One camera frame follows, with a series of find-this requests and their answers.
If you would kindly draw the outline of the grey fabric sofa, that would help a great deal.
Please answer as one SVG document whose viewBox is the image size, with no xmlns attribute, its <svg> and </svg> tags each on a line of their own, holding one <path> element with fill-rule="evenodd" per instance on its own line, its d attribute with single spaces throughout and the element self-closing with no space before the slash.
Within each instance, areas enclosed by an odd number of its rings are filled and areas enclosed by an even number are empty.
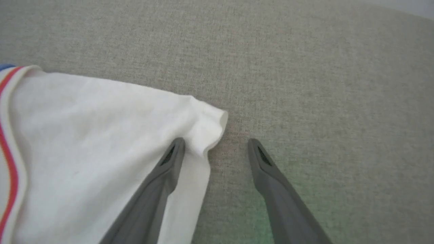
<svg viewBox="0 0 434 244">
<path fill-rule="evenodd" d="M 257 138 L 334 244 L 434 244 L 434 21 L 355 0 L 0 0 L 0 62 L 228 111 L 193 244 L 269 244 Z"/>
</svg>

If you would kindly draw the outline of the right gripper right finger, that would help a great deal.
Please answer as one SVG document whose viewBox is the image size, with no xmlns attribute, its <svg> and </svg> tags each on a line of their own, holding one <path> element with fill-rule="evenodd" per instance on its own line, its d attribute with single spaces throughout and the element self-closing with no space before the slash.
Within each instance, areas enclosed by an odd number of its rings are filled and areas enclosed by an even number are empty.
<svg viewBox="0 0 434 244">
<path fill-rule="evenodd" d="M 254 185 L 262 195 L 275 244 L 332 244 L 261 142 L 248 140 Z"/>
</svg>

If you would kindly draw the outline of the blue white sports shirt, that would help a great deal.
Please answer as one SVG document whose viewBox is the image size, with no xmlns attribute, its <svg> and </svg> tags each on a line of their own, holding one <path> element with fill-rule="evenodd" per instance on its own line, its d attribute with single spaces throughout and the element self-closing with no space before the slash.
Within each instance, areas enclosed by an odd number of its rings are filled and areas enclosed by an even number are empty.
<svg viewBox="0 0 434 244">
<path fill-rule="evenodd" d="M 0 65 L 0 244 L 99 244 L 175 157 L 156 244 L 191 244 L 227 122 L 193 96 Z"/>
</svg>

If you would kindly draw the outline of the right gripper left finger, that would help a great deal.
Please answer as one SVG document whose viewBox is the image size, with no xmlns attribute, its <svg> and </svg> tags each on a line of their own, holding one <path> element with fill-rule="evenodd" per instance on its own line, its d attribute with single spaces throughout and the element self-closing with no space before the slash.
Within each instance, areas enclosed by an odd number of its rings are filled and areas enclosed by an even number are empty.
<svg viewBox="0 0 434 244">
<path fill-rule="evenodd" d="M 175 190 L 185 140 L 175 138 L 99 244 L 157 244 L 167 199 Z"/>
</svg>

